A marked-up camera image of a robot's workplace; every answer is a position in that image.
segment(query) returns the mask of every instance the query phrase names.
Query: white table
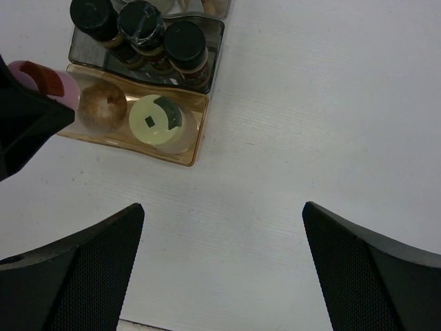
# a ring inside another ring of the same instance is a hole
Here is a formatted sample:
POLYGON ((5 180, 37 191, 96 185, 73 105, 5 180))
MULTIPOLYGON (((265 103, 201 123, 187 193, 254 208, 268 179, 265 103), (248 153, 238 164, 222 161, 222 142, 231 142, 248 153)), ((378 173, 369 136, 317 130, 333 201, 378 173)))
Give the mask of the white table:
MULTIPOLYGON (((0 184, 0 258, 139 201, 121 318, 283 331, 331 329, 308 200, 441 253, 441 2, 273 2, 234 4, 193 168, 53 137, 0 184)), ((4 59, 65 68, 68 6, 3 1, 4 59)))

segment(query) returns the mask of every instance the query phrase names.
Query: black bottle cap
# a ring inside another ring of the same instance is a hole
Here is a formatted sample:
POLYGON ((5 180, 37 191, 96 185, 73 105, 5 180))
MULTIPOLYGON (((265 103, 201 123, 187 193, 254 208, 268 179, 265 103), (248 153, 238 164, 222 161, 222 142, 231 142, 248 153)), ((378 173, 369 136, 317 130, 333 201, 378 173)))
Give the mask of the black bottle cap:
POLYGON ((118 29, 136 45, 154 39, 163 27, 161 12, 146 1, 132 1, 119 13, 118 29))
POLYGON ((109 41, 118 34, 118 14, 110 0, 72 0, 70 17, 80 31, 97 41, 109 41))
POLYGON ((205 35, 192 22, 182 21, 169 26, 163 44, 168 58, 182 70, 195 69, 204 61, 205 35))

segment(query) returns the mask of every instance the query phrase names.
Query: transparent tray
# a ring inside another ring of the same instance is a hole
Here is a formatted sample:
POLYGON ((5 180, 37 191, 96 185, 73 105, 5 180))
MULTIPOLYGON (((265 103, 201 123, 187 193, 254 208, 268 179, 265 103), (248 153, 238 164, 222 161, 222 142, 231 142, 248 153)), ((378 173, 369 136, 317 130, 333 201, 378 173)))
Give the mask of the transparent tray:
POLYGON ((82 33, 78 29, 74 29, 72 44, 69 51, 69 60, 72 63, 92 66, 94 68, 103 69, 112 74, 128 78, 139 83, 147 83, 149 85, 179 87, 185 88, 199 93, 208 94, 214 87, 216 80, 216 71, 221 58, 221 44, 225 24, 215 19, 201 17, 198 15, 187 15, 165 19, 168 26, 179 21, 191 21, 199 26, 204 32, 207 40, 208 48, 208 64, 211 73, 209 83, 206 88, 195 90, 180 83, 181 76, 177 72, 169 75, 158 74, 149 63, 139 70, 131 71, 125 68, 116 58, 114 58, 103 46, 94 41, 92 38, 82 33))
MULTIPOLYGON (((112 0, 112 2, 119 12, 130 0, 112 0)), ((149 2, 161 10, 164 17, 197 13, 206 17, 226 19, 232 0, 150 0, 149 2)))
POLYGON ((136 83, 124 79, 122 77, 110 74, 103 70, 97 70, 86 66, 79 66, 71 64, 68 66, 68 72, 78 72, 81 74, 88 74, 94 77, 105 79, 111 83, 119 86, 125 93, 128 105, 127 116, 123 126, 116 132, 111 134, 99 136, 78 133, 78 127, 82 126, 79 120, 76 118, 75 122, 59 132, 62 137, 72 138, 80 141, 87 141, 90 143, 97 143, 101 145, 107 145, 117 148, 123 148, 126 150, 132 150, 141 154, 154 157, 156 159, 176 163, 184 166, 192 166, 196 160, 196 154, 198 152, 199 143, 201 142, 203 126, 205 121, 205 115, 207 113, 209 98, 206 94, 196 93, 189 90, 183 90, 181 88, 166 88, 158 86, 149 86, 141 83, 136 83), (128 118, 130 109, 133 104, 141 97, 149 94, 159 94, 167 97, 177 103, 179 106, 190 110, 198 125, 198 136, 196 143, 192 148, 181 154, 165 154, 157 150, 156 148, 140 142, 134 137, 130 127, 128 125, 128 118))

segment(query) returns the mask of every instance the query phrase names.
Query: white lid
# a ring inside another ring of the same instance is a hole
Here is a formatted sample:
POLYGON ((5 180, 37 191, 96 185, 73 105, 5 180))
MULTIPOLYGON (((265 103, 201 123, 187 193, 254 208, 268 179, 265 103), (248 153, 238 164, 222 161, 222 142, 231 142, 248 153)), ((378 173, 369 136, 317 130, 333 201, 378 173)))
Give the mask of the white lid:
POLYGON ((173 143, 185 130, 185 117, 174 101, 151 94, 139 99, 130 110, 129 126, 143 143, 163 146, 173 143))

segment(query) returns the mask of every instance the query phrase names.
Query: white tabletop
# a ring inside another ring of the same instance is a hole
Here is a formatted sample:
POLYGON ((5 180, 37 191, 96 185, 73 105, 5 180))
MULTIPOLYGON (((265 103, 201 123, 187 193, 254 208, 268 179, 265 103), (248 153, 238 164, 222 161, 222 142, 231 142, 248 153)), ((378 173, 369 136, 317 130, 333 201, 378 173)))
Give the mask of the white tabletop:
MULTIPOLYGON (((3 0, 6 62, 65 68, 68 6, 3 0)), ((121 318, 283 331, 331 329, 308 200, 441 253, 441 2, 237 0, 229 23, 196 165, 53 137, 0 184, 0 258, 138 201, 121 318)))

